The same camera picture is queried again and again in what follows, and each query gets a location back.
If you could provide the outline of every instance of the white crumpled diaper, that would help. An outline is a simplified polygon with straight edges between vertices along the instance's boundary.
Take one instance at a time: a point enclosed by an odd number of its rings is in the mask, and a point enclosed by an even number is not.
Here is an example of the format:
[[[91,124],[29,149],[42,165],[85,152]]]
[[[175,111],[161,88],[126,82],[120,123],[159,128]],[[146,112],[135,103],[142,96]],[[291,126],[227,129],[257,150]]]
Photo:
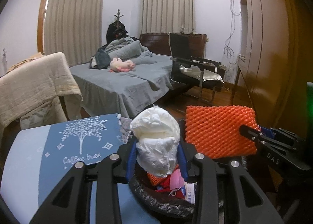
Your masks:
[[[177,121],[164,109],[154,106],[141,112],[130,128],[138,139],[137,162],[156,177],[167,177],[177,164],[180,130]]]

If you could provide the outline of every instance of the curtain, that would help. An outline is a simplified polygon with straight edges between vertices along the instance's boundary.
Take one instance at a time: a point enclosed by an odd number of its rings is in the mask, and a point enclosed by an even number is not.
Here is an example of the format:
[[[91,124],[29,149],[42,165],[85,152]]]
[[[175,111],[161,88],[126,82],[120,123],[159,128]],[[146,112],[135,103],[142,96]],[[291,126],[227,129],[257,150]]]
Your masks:
[[[195,33],[194,0],[143,0],[142,33]]]
[[[49,0],[45,54],[63,52],[69,66],[90,61],[102,44],[102,4],[103,0]]]

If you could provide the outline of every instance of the wooden headboard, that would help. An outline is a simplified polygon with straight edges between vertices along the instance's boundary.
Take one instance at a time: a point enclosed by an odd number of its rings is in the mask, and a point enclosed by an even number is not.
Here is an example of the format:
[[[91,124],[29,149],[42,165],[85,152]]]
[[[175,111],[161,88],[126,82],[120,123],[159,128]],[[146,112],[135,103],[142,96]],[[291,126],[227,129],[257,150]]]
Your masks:
[[[189,48],[192,56],[204,58],[206,34],[184,34],[189,37]],[[140,43],[155,54],[171,56],[167,33],[143,33]]]

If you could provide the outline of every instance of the wall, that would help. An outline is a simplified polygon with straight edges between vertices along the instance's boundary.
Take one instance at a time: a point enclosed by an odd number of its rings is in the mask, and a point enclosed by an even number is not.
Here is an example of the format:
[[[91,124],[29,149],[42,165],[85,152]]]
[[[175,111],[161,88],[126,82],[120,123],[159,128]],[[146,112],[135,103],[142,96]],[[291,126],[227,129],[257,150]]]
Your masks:
[[[37,52],[37,21],[41,0],[9,0],[0,14],[0,50],[7,51],[7,67],[26,59]],[[114,21],[117,9],[124,17],[121,22],[130,28],[132,0],[104,0],[102,20],[102,42],[108,25]],[[0,76],[5,73],[0,63]]]
[[[234,11],[240,12],[240,0],[234,0]],[[132,7],[131,32],[135,36],[140,35],[142,0],[134,0]],[[233,49],[235,57],[231,59],[223,55],[224,44],[230,36],[232,13],[230,10],[230,0],[195,0],[195,20],[196,32],[207,34],[209,42],[206,45],[205,58],[222,62],[229,67],[229,73],[225,80],[234,83],[236,76],[237,55],[241,44],[241,16],[234,16],[235,31],[231,38],[230,47]]]

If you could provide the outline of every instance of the plush toy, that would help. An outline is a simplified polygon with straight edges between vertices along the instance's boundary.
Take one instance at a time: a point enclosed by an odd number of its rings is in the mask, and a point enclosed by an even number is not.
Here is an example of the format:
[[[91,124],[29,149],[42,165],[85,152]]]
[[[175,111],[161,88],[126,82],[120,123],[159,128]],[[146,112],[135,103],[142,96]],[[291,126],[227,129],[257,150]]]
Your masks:
[[[128,60],[123,62],[120,58],[113,58],[109,72],[128,72],[135,68],[136,64]]]

